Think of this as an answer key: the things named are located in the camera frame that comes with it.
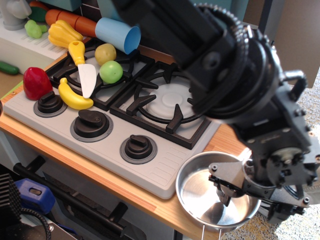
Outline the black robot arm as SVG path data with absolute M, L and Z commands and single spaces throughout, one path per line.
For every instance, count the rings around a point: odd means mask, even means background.
M 191 80 L 192 108 L 229 125 L 252 152 L 243 161 L 212 158 L 210 180 L 224 205 L 243 195 L 268 205 L 271 224 L 303 214 L 304 186 L 318 180 L 320 145 L 297 101 L 307 86 L 300 70 L 284 71 L 258 30 L 228 10 L 188 0 L 115 0 L 120 18 L 139 25 Z

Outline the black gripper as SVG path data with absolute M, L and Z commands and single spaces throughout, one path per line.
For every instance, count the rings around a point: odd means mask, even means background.
M 295 214 L 303 215 L 312 202 L 303 190 L 304 185 L 311 185 L 312 172 L 300 160 L 274 158 L 258 165 L 252 159 L 213 159 L 208 170 L 222 204 L 228 207 L 232 198 L 244 195 L 264 200 L 269 204 L 270 224 L 280 224 Z

